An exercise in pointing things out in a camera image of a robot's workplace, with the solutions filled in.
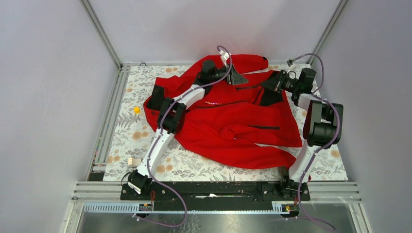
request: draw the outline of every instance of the gray wall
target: gray wall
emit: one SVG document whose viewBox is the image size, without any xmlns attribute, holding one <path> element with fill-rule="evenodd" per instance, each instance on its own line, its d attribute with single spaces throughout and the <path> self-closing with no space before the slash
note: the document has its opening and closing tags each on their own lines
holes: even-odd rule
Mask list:
<svg viewBox="0 0 412 233">
<path fill-rule="evenodd" d="M 339 0 L 90 2 L 122 61 L 176 64 L 217 45 L 285 62 L 315 48 Z"/>
<path fill-rule="evenodd" d="M 341 155 L 374 233 L 411 232 L 412 1 L 351 1 L 320 56 Z"/>
<path fill-rule="evenodd" d="M 0 232 L 56 233 L 117 69 L 78 0 L 0 0 L 0 32 Z"/>
</svg>

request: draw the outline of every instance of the patterned mat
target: patterned mat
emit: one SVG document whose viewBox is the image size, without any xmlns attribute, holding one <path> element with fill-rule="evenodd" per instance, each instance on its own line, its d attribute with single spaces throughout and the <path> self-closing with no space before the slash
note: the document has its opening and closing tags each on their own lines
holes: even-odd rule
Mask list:
<svg viewBox="0 0 412 233">
<path fill-rule="evenodd" d="M 119 181 L 131 171 L 127 165 L 130 157 L 142 159 L 152 142 L 155 133 L 146 121 L 143 103 L 151 95 L 156 77 L 180 76 L 190 66 L 147 66 L 132 67 L 122 99 L 119 117 L 110 147 L 103 181 Z M 299 77 L 302 68 L 310 65 L 297 65 Z M 270 69 L 287 69 L 286 65 L 271 65 Z M 302 136 L 306 111 L 289 101 L 293 116 Z M 140 114 L 134 112 L 138 106 Z M 295 157 L 299 148 L 283 148 Z M 320 158 L 311 173 L 312 180 L 341 181 L 347 175 L 336 145 L 319 154 Z M 274 181 L 286 171 L 284 168 L 243 169 L 219 164 L 196 153 L 185 150 L 173 139 L 161 156 L 161 164 L 156 167 L 155 177 L 161 181 Z"/>
</svg>

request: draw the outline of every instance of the table surface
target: table surface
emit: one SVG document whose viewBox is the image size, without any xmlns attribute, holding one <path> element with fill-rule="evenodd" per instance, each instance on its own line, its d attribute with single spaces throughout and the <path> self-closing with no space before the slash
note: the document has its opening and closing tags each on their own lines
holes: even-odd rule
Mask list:
<svg viewBox="0 0 412 233">
<path fill-rule="evenodd" d="M 103 181 L 119 181 L 124 174 L 132 171 L 127 165 L 127 160 L 130 157 L 143 159 L 146 155 L 155 133 L 146 121 L 143 103 L 151 95 L 156 77 L 180 76 L 189 67 L 131 67 L 110 146 Z M 302 68 L 305 67 L 310 67 L 310 65 L 301 64 L 296 66 L 294 71 L 297 77 L 299 77 Z M 271 69 L 287 69 L 287 66 L 270 65 L 262 71 Z M 291 93 L 287 93 L 287 96 L 302 137 L 306 111 L 296 107 L 290 101 Z M 140 108 L 139 114 L 134 112 L 136 106 Z M 300 152 L 300 148 L 278 148 L 290 152 L 295 157 Z M 310 174 L 312 180 L 347 180 L 345 168 L 336 145 L 320 152 L 319 156 L 320 158 Z M 176 139 L 169 143 L 168 148 L 161 155 L 160 161 L 160 164 L 156 166 L 154 176 L 161 181 L 278 181 L 286 173 L 283 167 L 244 169 L 226 166 L 185 150 Z"/>
</svg>

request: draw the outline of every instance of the jacket zipper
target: jacket zipper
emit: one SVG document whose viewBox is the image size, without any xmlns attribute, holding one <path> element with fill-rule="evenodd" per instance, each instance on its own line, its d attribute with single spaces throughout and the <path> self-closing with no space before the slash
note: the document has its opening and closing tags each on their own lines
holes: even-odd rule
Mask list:
<svg viewBox="0 0 412 233">
<path fill-rule="evenodd" d="M 235 103 L 242 103 L 242 102 L 247 102 L 247 101 L 242 100 L 242 101 L 236 101 L 236 102 L 231 102 L 231 103 L 222 103 L 222 104 L 216 104 L 213 106 L 203 106 L 203 107 L 197 107 L 197 108 L 217 108 L 220 106 L 225 106 L 225 105 L 230 105 L 230 104 L 235 104 Z"/>
<path fill-rule="evenodd" d="M 280 127 L 277 126 L 259 126 L 259 125 L 248 125 L 249 127 L 258 128 L 262 130 L 280 130 Z"/>
</svg>

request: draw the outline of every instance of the black bracket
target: black bracket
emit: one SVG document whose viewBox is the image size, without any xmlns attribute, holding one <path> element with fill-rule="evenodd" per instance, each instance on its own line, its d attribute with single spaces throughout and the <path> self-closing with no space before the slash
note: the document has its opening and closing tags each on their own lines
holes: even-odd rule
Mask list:
<svg viewBox="0 0 412 233">
<path fill-rule="evenodd" d="M 182 196 L 188 210 L 272 210 L 272 201 L 287 200 L 279 195 L 280 182 L 164 182 L 164 184 L 172 187 Z M 120 199 L 151 200 L 151 193 L 154 193 L 155 210 L 180 211 L 183 209 L 179 198 L 158 183 L 153 182 L 151 185 L 146 183 L 143 188 L 144 192 L 139 195 L 130 186 L 124 184 Z M 210 194 L 219 197 L 208 197 Z M 310 196 L 303 193 L 301 199 L 308 201 Z"/>
<path fill-rule="evenodd" d="M 283 90 L 291 92 L 292 101 L 298 106 L 299 96 L 312 92 L 315 75 L 315 70 L 303 68 L 299 79 L 296 79 L 291 78 L 285 70 L 281 70 L 279 72 L 273 72 L 268 80 L 261 82 L 260 85 L 277 93 L 282 93 Z"/>
<path fill-rule="evenodd" d="M 170 105 L 174 102 L 172 98 L 165 98 L 160 107 L 159 117 L 157 118 L 157 125 L 160 128 L 160 122 L 165 115 L 166 111 Z M 182 130 L 183 124 L 185 122 L 186 115 L 186 105 L 184 103 L 175 103 L 163 122 L 163 129 L 167 130 L 168 133 L 178 133 Z"/>
<path fill-rule="evenodd" d="M 202 63 L 202 70 L 197 74 L 196 80 L 193 84 L 199 86 L 209 84 L 221 79 L 227 72 L 227 67 L 222 67 L 217 69 L 215 63 L 211 60 L 206 60 Z M 226 83 L 229 85 L 240 85 L 248 83 L 247 78 L 239 74 L 235 66 L 232 65 L 229 75 L 226 77 Z M 212 87 L 208 86 L 205 88 L 206 94 L 210 91 Z"/>
<path fill-rule="evenodd" d="M 279 187 L 279 196 L 285 200 L 295 200 L 297 198 L 297 189 L 299 182 L 289 179 L 289 176 L 283 176 Z M 300 187 L 300 199 L 310 200 L 310 194 L 307 183 L 302 183 Z"/>
<path fill-rule="evenodd" d="M 146 196 L 149 194 L 149 191 L 151 189 L 151 183 L 152 179 L 148 178 L 148 176 L 143 176 L 141 175 L 138 170 L 134 170 L 132 173 L 130 173 L 129 177 L 127 178 L 127 183 L 125 184 L 126 186 L 131 186 L 130 188 L 133 188 L 133 191 L 136 192 L 134 189 L 140 190 L 140 194 L 143 196 Z"/>
</svg>

